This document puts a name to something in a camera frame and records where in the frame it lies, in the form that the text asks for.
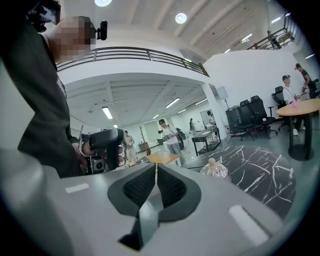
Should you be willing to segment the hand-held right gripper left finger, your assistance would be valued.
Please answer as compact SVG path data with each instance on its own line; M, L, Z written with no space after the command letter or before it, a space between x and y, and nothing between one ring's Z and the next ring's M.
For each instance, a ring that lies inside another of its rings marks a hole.
M107 191L108 199L122 215L137 217L155 186L156 165L149 163L116 180Z

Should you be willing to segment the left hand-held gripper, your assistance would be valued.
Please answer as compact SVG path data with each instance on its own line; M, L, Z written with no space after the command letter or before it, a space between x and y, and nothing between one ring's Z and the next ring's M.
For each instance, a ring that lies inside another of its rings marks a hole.
M104 129L92 134L80 133L79 154L83 155L82 145L88 142L94 155L84 155L87 166L85 174L94 175L111 172L126 164L126 142L124 131L119 128ZM123 149L124 162L119 162L118 147Z

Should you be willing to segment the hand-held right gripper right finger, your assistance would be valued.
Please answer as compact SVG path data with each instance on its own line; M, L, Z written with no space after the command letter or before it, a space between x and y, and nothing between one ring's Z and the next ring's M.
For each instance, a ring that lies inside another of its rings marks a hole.
M184 220L196 210L202 198L194 180L163 164L157 166L157 186L163 205L158 213L159 223Z

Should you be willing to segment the person's left hand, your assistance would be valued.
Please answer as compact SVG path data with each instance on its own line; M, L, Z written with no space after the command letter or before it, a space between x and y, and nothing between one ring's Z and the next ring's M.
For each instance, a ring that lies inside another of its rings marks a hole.
M93 156L94 155L94 151L90 149L90 146L89 146L89 143L86 142L84 143L82 146L81 146L81 150L82 150L82 153L80 153L80 164L84 167L87 166L87 161L86 161L86 158L84 157L84 155L86 156ZM118 147L118 160L120 163L124 162L125 161L125 158L123 156L123 148L122 147Z

